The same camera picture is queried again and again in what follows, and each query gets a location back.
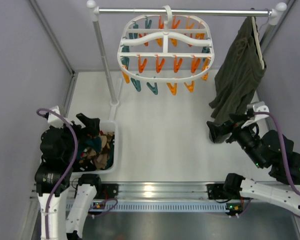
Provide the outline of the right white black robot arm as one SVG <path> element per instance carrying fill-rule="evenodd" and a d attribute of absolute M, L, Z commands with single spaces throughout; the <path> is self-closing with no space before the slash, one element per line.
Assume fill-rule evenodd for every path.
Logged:
<path fill-rule="evenodd" d="M 300 154 L 294 152 L 294 142 L 282 134 L 276 118 L 259 111 L 231 114 L 230 120 L 219 125 L 210 121 L 206 124 L 214 143 L 228 135 L 226 142 L 237 142 L 257 168 L 270 169 L 270 177 L 290 186 L 289 190 L 282 190 L 229 173 L 223 184 L 226 194 L 261 200 L 300 218 Z"/>

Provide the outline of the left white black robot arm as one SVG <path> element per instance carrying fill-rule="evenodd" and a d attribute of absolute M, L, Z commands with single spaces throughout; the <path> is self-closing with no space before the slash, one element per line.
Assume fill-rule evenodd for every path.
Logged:
<path fill-rule="evenodd" d="M 82 174 L 75 188 L 70 212 L 66 212 L 71 176 L 78 153 L 100 132 L 100 119 L 76 115 L 81 124 L 68 121 L 58 108 L 40 108 L 49 128 L 41 135 L 41 163 L 35 174 L 36 192 L 41 211 L 41 239 L 81 240 L 92 200 L 102 189 L 98 174 Z"/>

